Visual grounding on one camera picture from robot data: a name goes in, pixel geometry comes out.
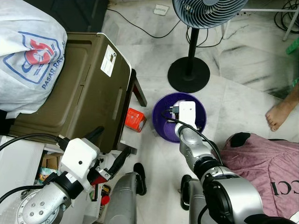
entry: pink cloth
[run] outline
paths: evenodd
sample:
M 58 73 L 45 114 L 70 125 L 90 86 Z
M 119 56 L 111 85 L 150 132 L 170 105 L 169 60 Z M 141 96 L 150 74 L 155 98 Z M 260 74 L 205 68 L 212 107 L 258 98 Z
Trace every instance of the pink cloth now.
M 241 147 L 231 147 L 230 140 L 221 151 L 223 163 L 255 186 L 264 213 L 289 219 L 298 212 L 299 144 L 256 134 Z

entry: marble floor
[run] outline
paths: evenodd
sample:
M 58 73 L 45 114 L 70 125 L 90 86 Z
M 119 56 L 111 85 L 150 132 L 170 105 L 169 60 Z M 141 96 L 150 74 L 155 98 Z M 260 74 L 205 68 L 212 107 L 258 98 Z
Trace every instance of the marble floor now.
M 155 4 L 170 7 L 166 16 L 153 14 Z M 110 4 L 134 24 L 157 36 L 166 34 L 177 22 L 171 0 L 122 2 Z M 118 175 L 133 170 L 136 162 L 145 167 L 148 193 L 137 197 L 139 224 L 186 224 L 187 211 L 180 207 L 178 189 L 183 175 L 190 174 L 179 145 L 158 136 L 151 121 L 155 103 L 175 92 L 167 80 L 167 71 L 176 59 L 187 56 L 186 25 L 182 22 L 165 38 L 154 39 L 128 24 L 118 14 L 107 11 L 103 32 L 119 27 L 115 44 L 137 71 L 137 78 L 148 101 L 141 107 L 135 96 L 130 107 L 145 114 L 147 122 L 137 133 L 124 128 L 122 140 L 138 149 L 130 155 Z M 222 37 L 222 27 L 209 30 L 204 45 L 213 45 Z M 288 56 L 285 49 L 297 37 L 291 34 L 282 42 L 284 32 L 275 27 L 269 14 L 255 13 L 246 19 L 231 22 L 228 39 L 217 47 L 197 49 L 196 57 L 204 60 L 211 71 L 208 85 L 194 95 L 205 107 L 207 125 L 203 134 L 219 148 L 237 132 L 252 132 L 265 138 L 299 142 L 299 107 L 292 111 L 276 132 L 265 120 L 266 112 L 285 97 L 298 72 L 296 54 Z M 206 37 L 199 33 L 198 43 Z

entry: black fan base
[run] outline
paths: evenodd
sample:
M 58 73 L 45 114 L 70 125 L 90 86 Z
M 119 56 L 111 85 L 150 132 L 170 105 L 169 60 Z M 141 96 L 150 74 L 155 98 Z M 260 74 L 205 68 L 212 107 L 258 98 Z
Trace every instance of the black fan base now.
M 199 58 L 193 59 L 193 69 L 186 75 L 188 57 L 176 60 L 168 70 L 168 82 L 179 92 L 197 92 L 204 88 L 210 79 L 208 65 Z

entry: orange box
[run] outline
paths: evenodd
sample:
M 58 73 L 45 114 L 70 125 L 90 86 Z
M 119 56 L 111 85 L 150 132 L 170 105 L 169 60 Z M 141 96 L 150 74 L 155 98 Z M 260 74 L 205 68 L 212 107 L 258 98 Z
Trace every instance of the orange box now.
M 125 125 L 134 131 L 140 132 L 146 122 L 146 118 L 143 113 L 134 110 L 132 108 L 128 109 Z

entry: white plastic bag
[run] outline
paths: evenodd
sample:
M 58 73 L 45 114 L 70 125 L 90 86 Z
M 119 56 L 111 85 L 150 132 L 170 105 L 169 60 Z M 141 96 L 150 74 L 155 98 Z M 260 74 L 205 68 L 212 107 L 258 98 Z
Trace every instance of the white plastic bag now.
M 0 110 L 7 119 L 37 111 L 63 63 L 67 35 L 51 16 L 22 0 L 0 5 Z

